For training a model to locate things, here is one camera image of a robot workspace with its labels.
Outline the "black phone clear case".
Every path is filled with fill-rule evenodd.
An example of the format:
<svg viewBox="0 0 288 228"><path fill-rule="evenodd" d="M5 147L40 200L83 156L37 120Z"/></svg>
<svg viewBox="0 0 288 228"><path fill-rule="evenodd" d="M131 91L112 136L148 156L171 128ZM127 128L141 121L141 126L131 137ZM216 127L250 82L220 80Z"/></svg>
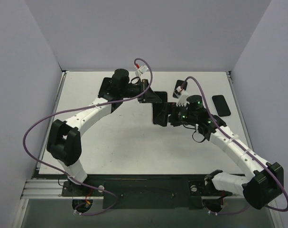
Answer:
<svg viewBox="0 0 288 228"><path fill-rule="evenodd" d="M172 95L173 98L179 98L181 96L182 90L186 89L187 89L187 82L185 82L184 80L177 80Z"/></svg>

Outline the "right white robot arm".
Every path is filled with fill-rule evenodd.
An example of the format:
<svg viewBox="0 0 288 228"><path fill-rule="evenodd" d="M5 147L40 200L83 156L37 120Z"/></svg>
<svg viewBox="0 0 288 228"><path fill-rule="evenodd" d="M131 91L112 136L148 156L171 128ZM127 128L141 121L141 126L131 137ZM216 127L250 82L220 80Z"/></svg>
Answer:
<svg viewBox="0 0 288 228"><path fill-rule="evenodd" d="M267 206L282 194L284 169L269 163L247 147L218 116L211 116L202 97L192 95L179 105L163 101L152 106L153 124L166 127L191 125L207 141L220 148L241 169L243 176L215 170L206 175L204 190L215 194L219 190L243 196L255 209Z"/></svg>

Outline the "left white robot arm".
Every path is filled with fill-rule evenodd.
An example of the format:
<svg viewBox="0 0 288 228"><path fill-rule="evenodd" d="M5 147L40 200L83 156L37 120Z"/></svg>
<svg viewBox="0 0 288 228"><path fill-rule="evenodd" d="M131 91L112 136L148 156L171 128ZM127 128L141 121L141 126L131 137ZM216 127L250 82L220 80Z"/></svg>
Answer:
<svg viewBox="0 0 288 228"><path fill-rule="evenodd" d="M46 150L62 165L78 195L87 194L90 188L86 181L87 173L80 162L81 137L84 133L113 113L124 100L135 97L139 103L161 103L162 100L150 88L151 81L141 77L148 70L146 65L138 67L135 72L138 82L132 83L126 69L116 69L112 77L103 79L97 98L87 109L64 121L53 121Z"/></svg>

